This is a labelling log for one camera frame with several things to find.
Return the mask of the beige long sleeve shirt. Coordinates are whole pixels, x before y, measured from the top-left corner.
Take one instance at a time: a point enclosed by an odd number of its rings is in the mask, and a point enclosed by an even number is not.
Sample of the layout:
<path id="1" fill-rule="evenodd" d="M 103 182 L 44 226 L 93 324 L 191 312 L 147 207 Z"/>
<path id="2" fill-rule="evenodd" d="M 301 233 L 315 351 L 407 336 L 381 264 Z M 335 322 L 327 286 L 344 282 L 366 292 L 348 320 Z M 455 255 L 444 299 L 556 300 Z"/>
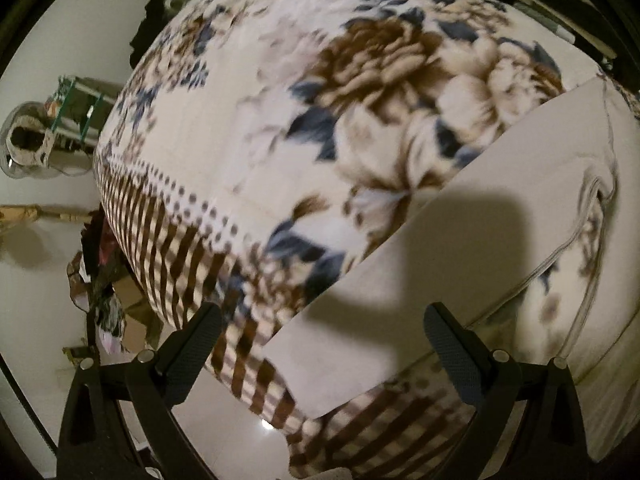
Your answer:
<path id="1" fill-rule="evenodd" d="M 639 125 L 594 78 L 537 108 L 266 345 L 296 406 L 319 418 L 426 355 L 419 306 L 474 325 L 528 286 L 604 213 L 594 279 L 560 312 L 593 457 L 639 415 Z"/>

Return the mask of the wooden broom stick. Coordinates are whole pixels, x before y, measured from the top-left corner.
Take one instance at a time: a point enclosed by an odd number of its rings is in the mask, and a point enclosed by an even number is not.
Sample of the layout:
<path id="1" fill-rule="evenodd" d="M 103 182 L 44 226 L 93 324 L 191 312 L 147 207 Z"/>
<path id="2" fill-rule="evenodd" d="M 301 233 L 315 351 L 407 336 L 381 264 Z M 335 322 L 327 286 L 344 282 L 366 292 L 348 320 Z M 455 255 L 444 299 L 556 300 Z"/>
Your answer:
<path id="1" fill-rule="evenodd" d="M 50 219 L 70 223 L 89 223 L 91 212 L 67 207 L 40 205 L 2 205 L 1 221 L 4 223 L 29 223 Z"/>

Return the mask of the electric fan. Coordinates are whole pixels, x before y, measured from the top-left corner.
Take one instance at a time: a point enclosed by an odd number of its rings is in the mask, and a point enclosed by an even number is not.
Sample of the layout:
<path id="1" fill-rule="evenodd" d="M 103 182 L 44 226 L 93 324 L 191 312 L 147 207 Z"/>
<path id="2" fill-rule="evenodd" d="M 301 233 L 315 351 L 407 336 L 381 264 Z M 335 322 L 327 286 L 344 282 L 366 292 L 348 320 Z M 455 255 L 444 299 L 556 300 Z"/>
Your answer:
<path id="1" fill-rule="evenodd" d="M 43 103 L 27 101 L 9 112 L 1 127 L 1 170 L 9 178 L 50 178 L 62 169 L 52 120 Z"/>

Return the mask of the green shelf rack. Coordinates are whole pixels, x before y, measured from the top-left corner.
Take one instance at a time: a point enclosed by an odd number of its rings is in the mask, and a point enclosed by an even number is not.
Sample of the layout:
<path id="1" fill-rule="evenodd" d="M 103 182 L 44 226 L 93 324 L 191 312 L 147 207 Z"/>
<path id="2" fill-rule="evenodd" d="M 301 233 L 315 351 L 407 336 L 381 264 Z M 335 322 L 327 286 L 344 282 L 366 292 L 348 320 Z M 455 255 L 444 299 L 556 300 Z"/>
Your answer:
<path id="1" fill-rule="evenodd" d="M 122 91 L 121 84 L 96 78 L 59 76 L 46 102 L 56 145 L 67 151 L 92 152 Z"/>

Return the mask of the floral bed blanket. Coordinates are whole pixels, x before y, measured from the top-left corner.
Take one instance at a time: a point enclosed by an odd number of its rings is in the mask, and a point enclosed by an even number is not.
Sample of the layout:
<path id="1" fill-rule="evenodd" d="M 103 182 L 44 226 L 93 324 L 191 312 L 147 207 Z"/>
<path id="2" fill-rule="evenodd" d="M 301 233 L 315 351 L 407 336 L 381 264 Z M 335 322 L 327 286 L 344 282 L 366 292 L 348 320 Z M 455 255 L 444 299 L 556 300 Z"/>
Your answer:
<path id="1" fill-rule="evenodd" d="M 428 479 L 472 416 L 425 356 L 310 418 L 268 342 L 537 108 L 594 78 L 585 53 L 498 0 L 191 0 L 142 56 L 96 149 L 108 222 L 154 311 L 226 326 L 208 369 L 285 438 L 303 479 Z M 560 312 L 593 282 L 604 213 L 472 328 L 564 359 Z"/>

